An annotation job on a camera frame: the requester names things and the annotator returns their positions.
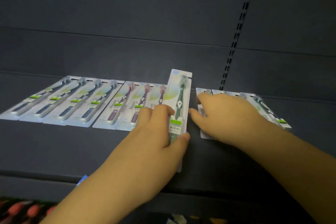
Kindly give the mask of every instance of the green toothbrush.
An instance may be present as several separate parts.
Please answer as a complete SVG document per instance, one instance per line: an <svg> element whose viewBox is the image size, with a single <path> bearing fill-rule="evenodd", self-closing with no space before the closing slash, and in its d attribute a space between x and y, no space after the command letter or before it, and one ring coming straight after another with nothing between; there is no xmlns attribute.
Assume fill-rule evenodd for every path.
<svg viewBox="0 0 336 224"><path fill-rule="evenodd" d="M178 96L177 102L176 102L176 110L175 110L175 119L170 119L169 127L173 130L180 131L181 132L181 126L182 126L182 120L183 117L181 116L182 107L183 107L183 92L187 85L187 79L188 77L186 75L181 76L181 82L180 82L180 94ZM170 143L172 143L179 134L170 133Z"/></svg>

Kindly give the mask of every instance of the toothbrush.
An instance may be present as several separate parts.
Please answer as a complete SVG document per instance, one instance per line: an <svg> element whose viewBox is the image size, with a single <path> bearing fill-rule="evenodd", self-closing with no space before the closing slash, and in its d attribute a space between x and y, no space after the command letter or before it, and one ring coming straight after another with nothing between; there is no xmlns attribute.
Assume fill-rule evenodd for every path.
<svg viewBox="0 0 336 224"><path fill-rule="evenodd" d="M141 110L141 108L145 105L145 102L146 102L146 98L147 98L147 94L149 92L149 88L150 88L150 85L149 84L146 84L145 85L145 94L142 96L142 98L140 99L140 102L138 105L136 105L134 107L134 109L136 110L135 111L135 114L133 115L132 117L132 120L131 120L131 123L135 124L138 120L138 115L139 115L139 112Z"/></svg>
<svg viewBox="0 0 336 224"><path fill-rule="evenodd" d="M176 111L175 111L175 121L178 121L178 118L183 119L183 117L181 116L181 111L182 111L182 107L183 107L183 92L184 89L186 88L187 85L187 79L188 77L185 75L181 76L181 82L180 82L180 94L178 96L177 102L176 102ZM175 127L181 127L182 122L178 121L179 124L174 123ZM170 143L172 143L179 135L175 134L175 133L170 133Z"/></svg>
<svg viewBox="0 0 336 224"><path fill-rule="evenodd" d="M128 92L122 97L122 99L119 101L119 103L114 104L114 106L113 106L114 110L111 113L111 115L108 117L107 123L112 125L116 122L116 120L118 119L118 116L119 116L120 108L122 107L123 104L125 104L127 102L128 96L132 92L133 89L134 89L134 83L130 83L128 85Z"/></svg>
<svg viewBox="0 0 336 224"><path fill-rule="evenodd" d="M100 86L102 85L101 82L97 82L94 85L94 88L91 89L88 92L85 92L84 94L80 95L79 97L75 97L74 99L72 99L70 101L70 103L68 104L69 106L59 115L57 116L57 118L59 120L66 120L76 109L78 109L80 107L80 105L82 103L84 103L84 101L89 98L92 93L98 89Z"/></svg>
<svg viewBox="0 0 336 224"><path fill-rule="evenodd" d="M160 96L160 99L159 99L159 105L161 105L162 102L163 102L163 95L165 94L165 92L166 92L166 86L162 85L161 86L161 96Z"/></svg>
<svg viewBox="0 0 336 224"><path fill-rule="evenodd" d="M31 95L30 97L28 97L26 99L26 101L24 100L25 103L23 103L22 105L16 107L11 113L15 114L17 116L20 116L21 114L27 112L34 105L40 103L47 96L49 96L53 92L56 92L57 90L59 90L60 88L62 88L63 86L65 86L65 85L67 85L69 83L70 83L70 80L67 79L65 81L62 81L61 85L59 85L59 86L56 86L56 87L54 87L52 89L45 90L45 91L43 91L43 92L41 92L40 94L37 94L37 95Z"/></svg>
<svg viewBox="0 0 336 224"><path fill-rule="evenodd" d="M116 87L117 82L114 82L114 84L111 85L110 89L107 92L105 92L105 94L103 94L100 97L94 98L89 105L90 108L81 117L81 121L88 122L91 119L91 117L96 113L96 111L99 109L100 105L103 104L103 102L109 97L110 93L114 89L116 89Z"/></svg>
<svg viewBox="0 0 336 224"><path fill-rule="evenodd" d="M78 81L78 85L60 95L53 96L49 99L48 104L38 110L35 115L39 118L44 117L51 112L55 107L61 104L69 95L74 93L78 88L86 84L86 80Z"/></svg>

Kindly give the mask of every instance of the green label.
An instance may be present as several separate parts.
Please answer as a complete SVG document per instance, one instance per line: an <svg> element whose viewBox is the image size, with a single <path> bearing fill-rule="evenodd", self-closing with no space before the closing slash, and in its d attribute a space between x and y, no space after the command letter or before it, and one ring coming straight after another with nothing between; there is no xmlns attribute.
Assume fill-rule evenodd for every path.
<svg viewBox="0 0 336 224"><path fill-rule="evenodd" d="M179 120L170 120L170 123L174 123L174 124L178 124L178 125L182 124L182 122L180 122Z"/></svg>

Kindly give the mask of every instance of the finger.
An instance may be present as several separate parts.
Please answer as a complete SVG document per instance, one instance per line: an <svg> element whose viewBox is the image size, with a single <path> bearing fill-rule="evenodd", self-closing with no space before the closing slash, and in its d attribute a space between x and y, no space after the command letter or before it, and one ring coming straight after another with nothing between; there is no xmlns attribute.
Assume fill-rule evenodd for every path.
<svg viewBox="0 0 336 224"><path fill-rule="evenodd" d="M203 117L196 109L189 108L189 114L191 116L191 119L196 123L196 125L202 129L203 131L206 131L206 123L207 118Z"/></svg>
<svg viewBox="0 0 336 224"><path fill-rule="evenodd" d="M197 104L202 104L203 107L205 107L207 105L207 103L209 102L209 99L212 97L212 95L202 92L200 94L198 94L197 96Z"/></svg>
<svg viewBox="0 0 336 224"><path fill-rule="evenodd" d="M150 123L154 128L168 129L168 117L174 113L175 111L168 105L156 105L150 118Z"/></svg>
<svg viewBox="0 0 336 224"><path fill-rule="evenodd" d="M153 110L148 107L143 107L138 115L138 122L137 126L143 126L148 124L148 122L151 120Z"/></svg>
<svg viewBox="0 0 336 224"><path fill-rule="evenodd" d="M164 149L167 154L166 157L168 158L168 162L172 164L174 171L177 170L177 167L187 150L189 140L189 133L184 133L178 136L170 146Z"/></svg>

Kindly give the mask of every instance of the forearm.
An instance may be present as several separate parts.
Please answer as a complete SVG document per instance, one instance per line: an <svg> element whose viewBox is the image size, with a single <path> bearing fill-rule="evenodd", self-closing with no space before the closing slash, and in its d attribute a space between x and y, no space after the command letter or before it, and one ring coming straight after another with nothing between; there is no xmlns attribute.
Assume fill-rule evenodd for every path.
<svg viewBox="0 0 336 224"><path fill-rule="evenodd" d="M76 187L43 224L118 223L138 206L130 182L122 171L102 166Z"/></svg>
<svg viewBox="0 0 336 224"><path fill-rule="evenodd" d="M336 221L336 160L284 129L263 130L237 145L261 164L318 223Z"/></svg>

